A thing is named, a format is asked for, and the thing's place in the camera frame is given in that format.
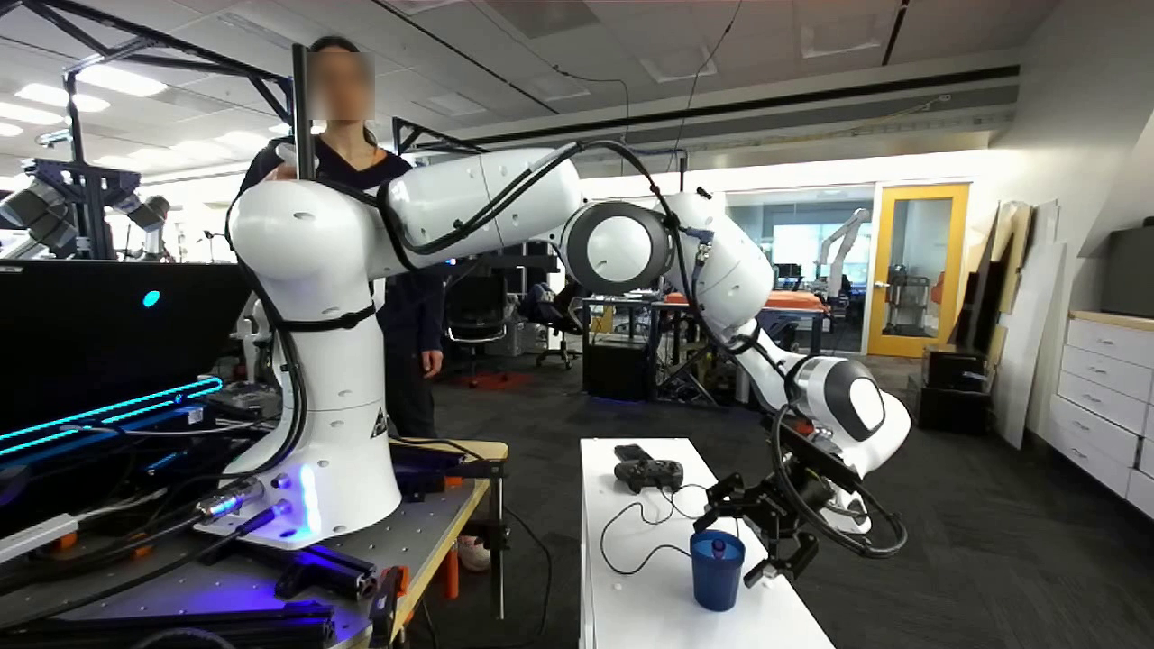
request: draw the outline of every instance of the humanoid robot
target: humanoid robot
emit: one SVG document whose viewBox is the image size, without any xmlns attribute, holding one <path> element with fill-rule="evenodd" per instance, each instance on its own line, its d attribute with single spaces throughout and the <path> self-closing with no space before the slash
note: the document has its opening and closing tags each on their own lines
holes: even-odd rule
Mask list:
<svg viewBox="0 0 1154 649">
<path fill-rule="evenodd" d="M 229 536 L 258 510 L 274 510 L 247 539 L 295 552 L 386 520 L 401 490 L 383 426 L 373 280 L 548 230 L 558 230 L 563 263 L 592 292 L 647 289 L 658 278 L 682 289 L 766 402 L 807 413 L 850 477 L 869 477 L 902 448 L 908 409 L 857 360 L 787 352 L 759 328 L 772 267 L 720 203 L 659 192 L 651 204 L 586 203 L 569 162 L 577 151 L 439 156 L 393 181 L 378 203 L 313 181 L 247 192 L 229 239 L 278 328 L 274 376 L 290 408 L 229 463 L 235 503 L 199 529 Z M 869 529 L 869 516 L 836 516 L 866 508 L 854 490 L 833 485 L 826 503 L 845 529 Z"/>
</svg>

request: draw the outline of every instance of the wall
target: wall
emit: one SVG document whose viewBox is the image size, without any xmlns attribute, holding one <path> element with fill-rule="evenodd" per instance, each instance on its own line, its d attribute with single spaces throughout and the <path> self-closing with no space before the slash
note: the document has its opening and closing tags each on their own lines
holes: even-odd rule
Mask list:
<svg viewBox="0 0 1154 649">
<path fill-rule="evenodd" d="M 1043 409 L 1058 389 L 1063 312 L 1092 306 L 1081 248 L 1136 219 L 1136 204 L 1151 204 L 1151 182 L 1129 181 L 1134 162 L 1151 156 L 1151 36 L 1151 0 L 1063 0 L 1023 51 L 1019 121 L 999 141 L 1011 173 L 997 177 L 991 192 L 1039 204 L 1067 246 L 1037 368 L 1037 433 L 1045 433 Z"/>
</svg>

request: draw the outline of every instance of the chair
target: chair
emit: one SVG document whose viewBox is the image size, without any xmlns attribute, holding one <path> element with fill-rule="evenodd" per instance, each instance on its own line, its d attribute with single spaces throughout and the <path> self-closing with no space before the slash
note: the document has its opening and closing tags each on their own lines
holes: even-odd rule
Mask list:
<svg viewBox="0 0 1154 649">
<path fill-rule="evenodd" d="M 577 280 L 569 280 L 558 294 L 548 292 L 545 280 L 529 284 L 529 292 L 520 298 L 516 312 L 533 320 L 533 325 L 545 325 L 553 332 L 563 334 L 563 344 L 558 349 L 540 349 L 539 352 L 539 368 L 548 360 L 548 356 L 558 356 L 569 371 L 569 360 L 577 360 L 577 352 L 569 349 L 569 334 L 586 334 L 586 325 L 582 325 L 582 302 L 586 302 L 586 289 Z"/>
<path fill-rule="evenodd" d="M 467 270 L 449 280 L 443 292 L 443 334 L 452 344 L 461 349 L 458 371 L 476 386 L 476 376 L 468 376 L 484 356 L 484 344 L 505 340 L 516 320 L 516 298 L 505 292 L 503 270 Z"/>
</svg>

